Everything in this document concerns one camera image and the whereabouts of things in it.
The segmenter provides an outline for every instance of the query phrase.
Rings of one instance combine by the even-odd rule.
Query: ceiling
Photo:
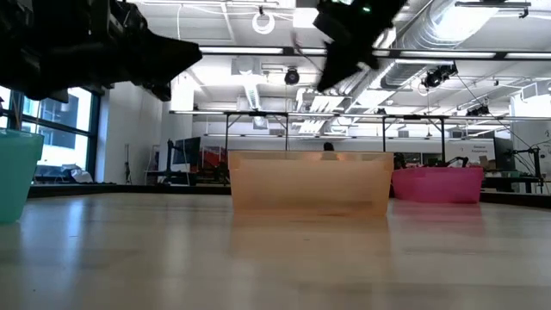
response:
[[[428,0],[411,0],[409,8],[403,10],[395,26],[400,31]],[[469,50],[527,50],[551,51],[551,0],[531,0],[532,7],[527,18],[519,19],[520,10],[500,11],[482,29],[464,41],[459,48]],[[257,8],[224,5],[158,5],[139,3],[139,9],[149,22],[150,29],[164,36],[177,38],[179,15],[180,39],[209,46],[248,46],[248,47],[288,47],[294,30],[303,47],[321,47],[325,36],[315,28],[293,28],[292,14],[294,0],[280,2],[279,8],[267,8],[267,12],[278,14],[275,28],[270,34],[258,34],[251,26]],[[245,95],[245,89],[230,79],[232,59],[230,56],[206,56],[189,69],[189,74],[197,83],[195,102],[202,105],[217,102],[236,102]],[[260,97],[295,98],[300,87],[314,84],[318,70],[307,59],[300,57],[260,57],[260,62],[270,68],[266,83],[258,85]],[[322,58],[314,58],[317,67],[323,66]],[[288,66],[296,66],[301,75],[300,86],[285,86],[283,77]],[[523,85],[530,78],[551,78],[551,63],[546,62],[507,62],[507,61],[459,61],[460,76],[476,96],[493,92],[491,110],[494,113],[508,112],[509,95],[518,88],[508,88],[507,84]],[[391,97],[389,109],[396,112],[418,113],[427,105],[443,113],[462,103],[473,100],[473,95],[465,90],[463,83],[453,78],[428,96],[418,92],[419,79],[412,81],[406,89]]]

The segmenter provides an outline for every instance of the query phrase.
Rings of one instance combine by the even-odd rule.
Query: computer monitor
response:
[[[493,148],[496,154],[496,169],[501,171],[515,170],[515,157],[512,155],[513,141],[510,139],[493,138]]]
[[[201,148],[201,138],[180,139],[174,143],[173,164],[199,164],[199,151]]]

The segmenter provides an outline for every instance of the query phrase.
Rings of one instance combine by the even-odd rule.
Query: pink plastic bin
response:
[[[482,168],[414,168],[396,170],[396,198],[410,202],[478,203]]]

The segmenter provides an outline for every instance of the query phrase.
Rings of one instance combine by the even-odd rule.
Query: teal plastic bin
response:
[[[0,222],[21,217],[43,144],[39,134],[0,129]]]

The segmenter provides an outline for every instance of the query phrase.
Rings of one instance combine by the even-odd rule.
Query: table surface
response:
[[[237,218],[230,196],[30,200],[0,226],[5,309],[548,309],[551,213],[391,201]]]

